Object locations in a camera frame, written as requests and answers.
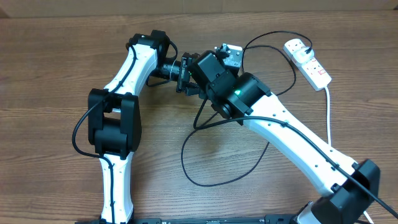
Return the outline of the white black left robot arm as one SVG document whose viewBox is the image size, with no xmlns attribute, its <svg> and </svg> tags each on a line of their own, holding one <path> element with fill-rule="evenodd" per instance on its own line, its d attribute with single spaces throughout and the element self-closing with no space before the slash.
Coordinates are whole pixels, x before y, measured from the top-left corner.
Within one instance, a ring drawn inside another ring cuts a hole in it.
<svg viewBox="0 0 398 224">
<path fill-rule="evenodd" d="M 164 31 L 135 34 L 126 44 L 127 57 L 117 75 L 88 95 L 88 140 L 103 172 L 104 204 L 98 223 L 132 223 L 132 158 L 142 134 L 139 94 L 151 75 L 179 81 L 182 66 L 198 57 L 185 53 L 179 62 L 168 58 L 171 45 Z"/>
</svg>

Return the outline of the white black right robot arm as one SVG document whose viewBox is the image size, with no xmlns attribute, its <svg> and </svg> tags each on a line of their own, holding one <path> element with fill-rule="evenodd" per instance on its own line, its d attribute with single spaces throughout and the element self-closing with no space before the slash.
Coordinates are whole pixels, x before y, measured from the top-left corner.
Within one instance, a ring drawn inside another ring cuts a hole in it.
<svg viewBox="0 0 398 224">
<path fill-rule="evenodd" d="M 328 145 L 290 113 L 270 88 L 251 73 L 238 75 L 222 53 L 208 50 L 188 66 L 223 122 L 238 122 L 273 144 L 320 194 L 294 223 L 355 223 L 376 200 L 380 169 L 356 162 Z"/>
</svg>

